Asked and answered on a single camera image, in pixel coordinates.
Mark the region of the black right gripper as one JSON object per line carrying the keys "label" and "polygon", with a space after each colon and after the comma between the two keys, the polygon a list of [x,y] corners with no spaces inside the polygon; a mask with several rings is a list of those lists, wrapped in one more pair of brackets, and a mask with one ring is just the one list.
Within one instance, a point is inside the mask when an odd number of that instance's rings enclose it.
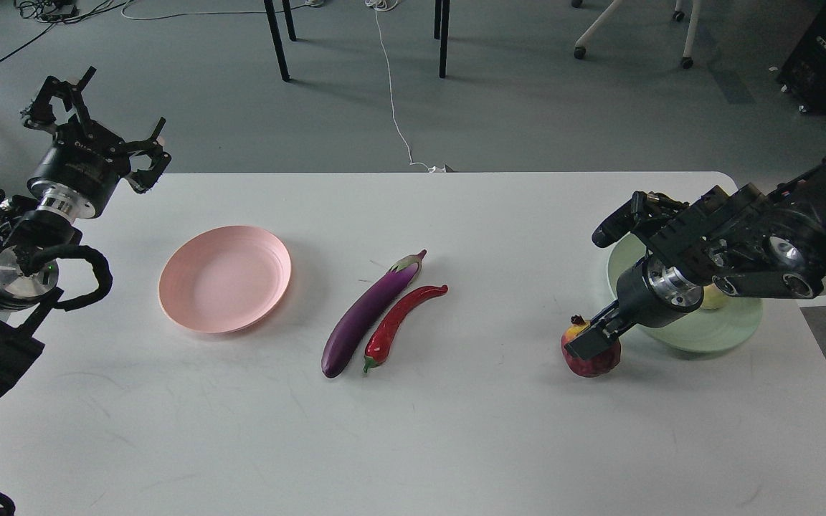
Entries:
{"label": "black right gripper", "polygon": [[669,326],[701,307],[704,287],[684,278],[678,268],[663,264],[658,257],[645,256],[617,278],[616,296],[617,300],[565,343],[568,355],[592,360],[607,352],[634,325]]}

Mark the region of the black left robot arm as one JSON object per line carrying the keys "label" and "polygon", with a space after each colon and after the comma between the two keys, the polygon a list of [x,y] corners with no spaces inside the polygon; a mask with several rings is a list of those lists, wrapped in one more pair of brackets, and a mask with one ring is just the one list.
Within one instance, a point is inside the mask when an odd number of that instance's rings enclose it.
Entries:
{"label": "black left robot arm", "polygon": [[21,114],[24,127],[52,142],[28,196],[0,190],[0,398],[42,355],[35,333],[50,311],[79,310],[111,291],[108,259],[82,244],[77,220],[98,218],[121,180],[148,192],[171,161],[164,118],[147,138],[128,140],[91,117],[82,92],[94,74],[48,77]]}

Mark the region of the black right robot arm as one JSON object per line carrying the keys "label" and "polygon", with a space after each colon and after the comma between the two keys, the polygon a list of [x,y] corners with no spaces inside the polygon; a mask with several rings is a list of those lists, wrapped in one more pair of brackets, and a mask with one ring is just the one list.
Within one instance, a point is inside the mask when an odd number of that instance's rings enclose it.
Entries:
{"label": "black right robot arm", "polygon": [[706,285],[731,297],[814,298],[826,277],[826,156],[764,195],[715,186],[692,203],[636,191],[594,230],[606,248],[632,234],[645,255],[617,278],[616,298],[573,340],[570,359],[603,355],[636,325],[661,328],[696,311]]}

